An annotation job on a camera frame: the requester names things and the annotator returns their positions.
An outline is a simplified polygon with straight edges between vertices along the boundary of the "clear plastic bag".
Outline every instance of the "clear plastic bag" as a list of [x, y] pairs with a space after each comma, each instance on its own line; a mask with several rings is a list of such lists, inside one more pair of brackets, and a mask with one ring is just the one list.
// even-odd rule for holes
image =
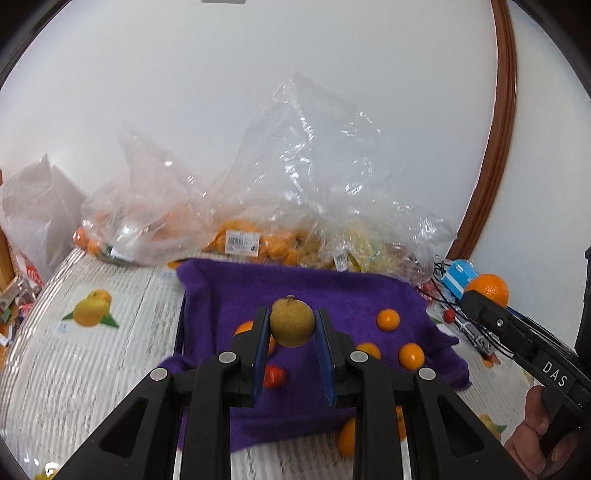
[[248, 128], [217, 192], [219, 230], [209, 248], [227, 252], [226, 231], [247, 222], [261, 233], [259, 249], [266, 235], [299, 232], [290, 254], [300, 266], [422, 283], [435, 247], [454, 235], [444, 220], [398, 203], [405, 188], [389, 138], [363, 112], [296, 74]]
[[199, 252], [215, 229], [206, 192], [190, 169], [136, 133], [124, 134], [120, 144], [131, 186], [108, 183], [85, 201], [74, 241], [104, 260], [140, 265]]
[[322, 232], [319, 258], [325, 263], [334, 259], [334, 268], [344, 253], [347, 270], [421, 285], [433, 275], [436, 246], [454, 238], [442, 218], [385, 198], [353, 209], [341, 205], [333, 211], [333, 220]]

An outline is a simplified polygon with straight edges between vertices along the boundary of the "kiwi fruit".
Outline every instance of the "kiwi fruit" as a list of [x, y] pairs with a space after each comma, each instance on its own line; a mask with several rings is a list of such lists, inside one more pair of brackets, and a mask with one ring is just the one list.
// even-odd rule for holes
[[305, 344], [316, 329], [314, 313], [310, 306], [296, 300], [293, 295], [276, 300], [271, 309], [271, 334], [279, 343], [286, 347]]

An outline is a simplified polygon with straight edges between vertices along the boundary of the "white wall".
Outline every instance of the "white wall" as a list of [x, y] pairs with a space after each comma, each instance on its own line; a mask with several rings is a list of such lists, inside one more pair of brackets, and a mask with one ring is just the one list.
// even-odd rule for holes
[[545, 32], [511, 4], [519, 91], [501, 189], [473, 255], [497, 273], [510, 305], [570, 345], [591, 246], [591, 100]]
[[459, 225], [492, 117], [489, 0], [73, 0], [0, 90], [0, 165], [47, 153], [91, 192], [127, 175], [130, 122], [207, 183], [295, 70], [397, 140], [403, 200]]

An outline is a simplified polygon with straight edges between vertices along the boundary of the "plastic bag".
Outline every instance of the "plastic bag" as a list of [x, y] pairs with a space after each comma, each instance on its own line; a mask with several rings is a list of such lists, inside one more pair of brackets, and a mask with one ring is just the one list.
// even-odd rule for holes
[[246, 222], [261, 245], [275, 232], [298, 232], [288, 251], [300, 266], [422, 283], [435, 247], [454, 234], [444, 220], [398, 203], [406, 188], [392, 142], [363, 112], [296, 74], [248, 128], [217, 193], [219, 227], [208, 248], [228, 253], [227, 231]]
[[66, 192], [65, 179], [45, 155], [0, 187], [0, 226], [37, 283], [47, 282], [72, 250], [72, 212], [80, 211], [82, 197]]
[[421, 285], [433, 275], [436, 246], [454, 238], [442, 218], [388, 199], [354, 209], [342, 206], [340, 214], [333, 211], [319, 258], [334, 260], [330, 267], [337, 270], [383, 274]]
[[190, 257], [215, 235], [206, 192], [172, 153], [136, 133], [121, 137], [130, 186], [108, 183], [82, 205], [74, 241], [123, 263], [163, 265]]

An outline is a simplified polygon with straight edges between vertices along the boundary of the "metal screw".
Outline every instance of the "metal screw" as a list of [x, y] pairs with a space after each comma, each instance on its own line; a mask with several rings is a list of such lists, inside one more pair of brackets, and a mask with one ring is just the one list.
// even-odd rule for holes
[[152, 380], [154, 380], [155, 382], [159, 382], [160, 380], [164, 380], [166, 378], [166, 375], [168, 375], [168, 372], [165, 368], [162, 368], [162, 367], [154, 368], [150, 372], [150, 378]]
[[236, 354], [234, 352], [222, 352], [217, 359], [223, 364], [231, 364], [236, 360]]
[[368, 354], [365, 352], [361, 352], [359, 350], [354, 351], [351, 353], [351, 360], [356, 364], [362, 364], [368, 360]]
[[435, 370], [429, 367], [424, 367], [418, 371], [418, 376], [421, 377], [423, 380], [435, 380], [437, 374]]

